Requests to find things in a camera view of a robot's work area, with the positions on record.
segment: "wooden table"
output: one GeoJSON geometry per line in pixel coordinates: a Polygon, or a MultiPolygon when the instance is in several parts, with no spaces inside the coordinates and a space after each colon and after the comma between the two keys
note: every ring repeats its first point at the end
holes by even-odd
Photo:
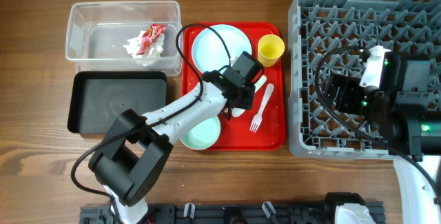
{"type": "MultiPolygon", "coordinates": [[[[79,208],[107,199],[77,189],[73,162],[99,140],[66,128],[74,64],[65,59],[72,4],[118,0],[0,0],[0,223],[78,223],[79,208]]],[[[271,21],[287,42],[292,0],[176,0],[182,23],[271,21]]],[[[289,57],[285,93],[289,92],[289,57]]],[[[169,99],[181,79],[169,79],[169,99]]],[[[100,188],[85,162],[79,180],[100,188]]],[[[384,201],[388,223],[401,223],[391,161],[299,159],[287,145],[275,152],[191,152],[175,146],[149,203],[262,203],[320,200],[357,192],[384,201]]]]}

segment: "red snack wrapper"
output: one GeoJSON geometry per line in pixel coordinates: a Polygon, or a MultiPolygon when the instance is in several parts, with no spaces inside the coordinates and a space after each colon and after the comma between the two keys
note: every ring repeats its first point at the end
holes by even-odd
{"type": "Polygon", "coordinates": [[[153,43],[153,41],[158,38],[160,34],[162,34],[167,25],[162,24],[152,24],[149,29],[145,31],[143,34],[143,39],[141,40],[141,49],[138,52],[138,55],[143,55],[144,52],[149,48],[149,46],[153,43]]]}

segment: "fork handle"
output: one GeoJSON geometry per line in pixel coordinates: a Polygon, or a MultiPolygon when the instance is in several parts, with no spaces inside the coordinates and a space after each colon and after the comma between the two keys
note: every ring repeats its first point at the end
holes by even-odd
{"type": "Polygon", "coordinates": [[[267,88],[265,89],[265,93],[263,95],[262,103],[260,104],[258,114],[263,113],[263,110],[267,106],[268,100],[271,97],[271,94],[273,94],[273,91],[274,91],[274,84],[268,83],[267,88]]]}

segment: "yellow cup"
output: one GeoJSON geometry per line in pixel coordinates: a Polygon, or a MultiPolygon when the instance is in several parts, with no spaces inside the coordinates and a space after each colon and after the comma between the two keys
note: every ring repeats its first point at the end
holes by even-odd
{"type": "Polygon", "coordinates": [[[277,35],[267,34],[260,38],[257,44],[257,50],[257,60],[259,60],[263,66],[270,67],[282,56],[285,51],[285,44],[277,35]]]}

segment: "green light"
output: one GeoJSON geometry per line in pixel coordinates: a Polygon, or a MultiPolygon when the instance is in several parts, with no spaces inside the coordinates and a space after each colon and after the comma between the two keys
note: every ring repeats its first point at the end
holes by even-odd
{"type": "Polygon", "coordinates": [[[428,125],[421,125],[421,130],[422,131],[429,131],[430,127],[428,125]]]}

